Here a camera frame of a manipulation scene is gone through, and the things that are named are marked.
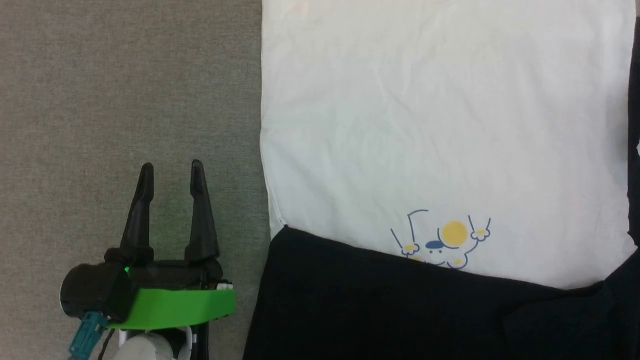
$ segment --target blue cap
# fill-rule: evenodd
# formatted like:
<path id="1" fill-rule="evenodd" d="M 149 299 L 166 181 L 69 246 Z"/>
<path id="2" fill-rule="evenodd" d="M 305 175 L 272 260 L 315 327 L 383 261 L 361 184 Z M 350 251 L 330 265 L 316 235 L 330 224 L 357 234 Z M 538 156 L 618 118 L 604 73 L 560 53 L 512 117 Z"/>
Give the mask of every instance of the blue cap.
<path id="1" fill-rule="evenodd" d="M 425 246 L 427 247 L 427 249 L 440 249 L 441 247 L 444 247 L 444 244 L 442 243 L 442 241 L 433 240 L 429 241 Z"/>

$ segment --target yellow circle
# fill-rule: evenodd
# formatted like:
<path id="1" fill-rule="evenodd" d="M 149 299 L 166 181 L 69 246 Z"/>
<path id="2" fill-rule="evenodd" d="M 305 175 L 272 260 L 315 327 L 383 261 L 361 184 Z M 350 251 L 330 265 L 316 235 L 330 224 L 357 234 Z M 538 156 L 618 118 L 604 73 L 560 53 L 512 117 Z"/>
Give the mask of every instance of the yellow circle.
<path id="1" fill-rule="evenodd" d="M 448 246 L 458 247 L 467 240 L 467 227 L 459 221 L 452 221 L 442 228 L 442 241 Z"/>

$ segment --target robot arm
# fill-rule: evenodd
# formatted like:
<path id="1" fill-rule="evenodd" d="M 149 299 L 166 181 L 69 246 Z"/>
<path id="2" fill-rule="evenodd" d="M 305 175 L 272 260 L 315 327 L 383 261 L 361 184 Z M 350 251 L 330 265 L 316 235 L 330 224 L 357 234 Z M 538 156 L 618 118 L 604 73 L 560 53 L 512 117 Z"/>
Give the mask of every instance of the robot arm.
<path id="1" fill-rule="evenodd" d="M 233 285 L 222 279 L 217 261 L 220 250 L 202 163 L 191 163 L 193 217 L 183 260 L 154 259 L 149 245 L 153 192 L 153 166 L 146 163 L 120 246 L 108 249 L 103 263 L 71 269 L 63 281 L 62 308 L 82 319 L 69 347 L 73 360 L 88 359 L 107 328 L 121 329 L 115 359 L 206 360 L 209 321 L 235 312 Z M 143 356 L 147 353 L 155 357 Z"/>

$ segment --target cartoon print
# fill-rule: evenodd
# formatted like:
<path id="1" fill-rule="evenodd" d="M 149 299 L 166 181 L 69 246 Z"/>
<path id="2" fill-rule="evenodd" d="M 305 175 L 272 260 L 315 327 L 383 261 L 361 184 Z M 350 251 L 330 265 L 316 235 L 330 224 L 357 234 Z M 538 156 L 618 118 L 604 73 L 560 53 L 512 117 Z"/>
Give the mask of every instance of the cartoon print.
<path id="1" fill-rule="evenodd" d="M 463 222 L 451 221 L 442 228 L 436 228 L 435 238 L 437 240 L 428 240 L 429 234 L 433 231 L 428 227 L 427 212 L 426 209 L 419 209 L 407 214 L 412 237 L 412 242 L 407 245 L 403 245 L 394 230 L 391 229 L 391 233 L 400 247 L 400 253 L 406 258 L 461 269 L 469 261 L 468 254 L 477 247 L 478 243 L 485 241 L 491 235 L 489 230 L 491 218 L 487 221 L 486 226 L 476 228 L 477 224 L 474 225 L 471 216 L 467 215 L 468 228 L 467 224 Z M 421 249 L 419 244 L 424 240 L 427 241 L 424 243 L 424 248 Z"/>

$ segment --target teal connector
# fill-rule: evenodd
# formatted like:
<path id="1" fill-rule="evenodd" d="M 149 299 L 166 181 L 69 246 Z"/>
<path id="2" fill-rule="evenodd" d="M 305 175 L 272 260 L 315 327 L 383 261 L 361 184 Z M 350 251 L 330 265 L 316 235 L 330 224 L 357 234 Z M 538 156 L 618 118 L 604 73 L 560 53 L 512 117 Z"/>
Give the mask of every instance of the teal connector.
<path id="1" fill-rule="evenodd" d="M 104 329 L 107 327 L 107 319 L 95 311 L 87 311 L 80 323 L 74 340 L 69 345 L 69 360 L 89 360 L 91 352 L 98 343 Z"/>

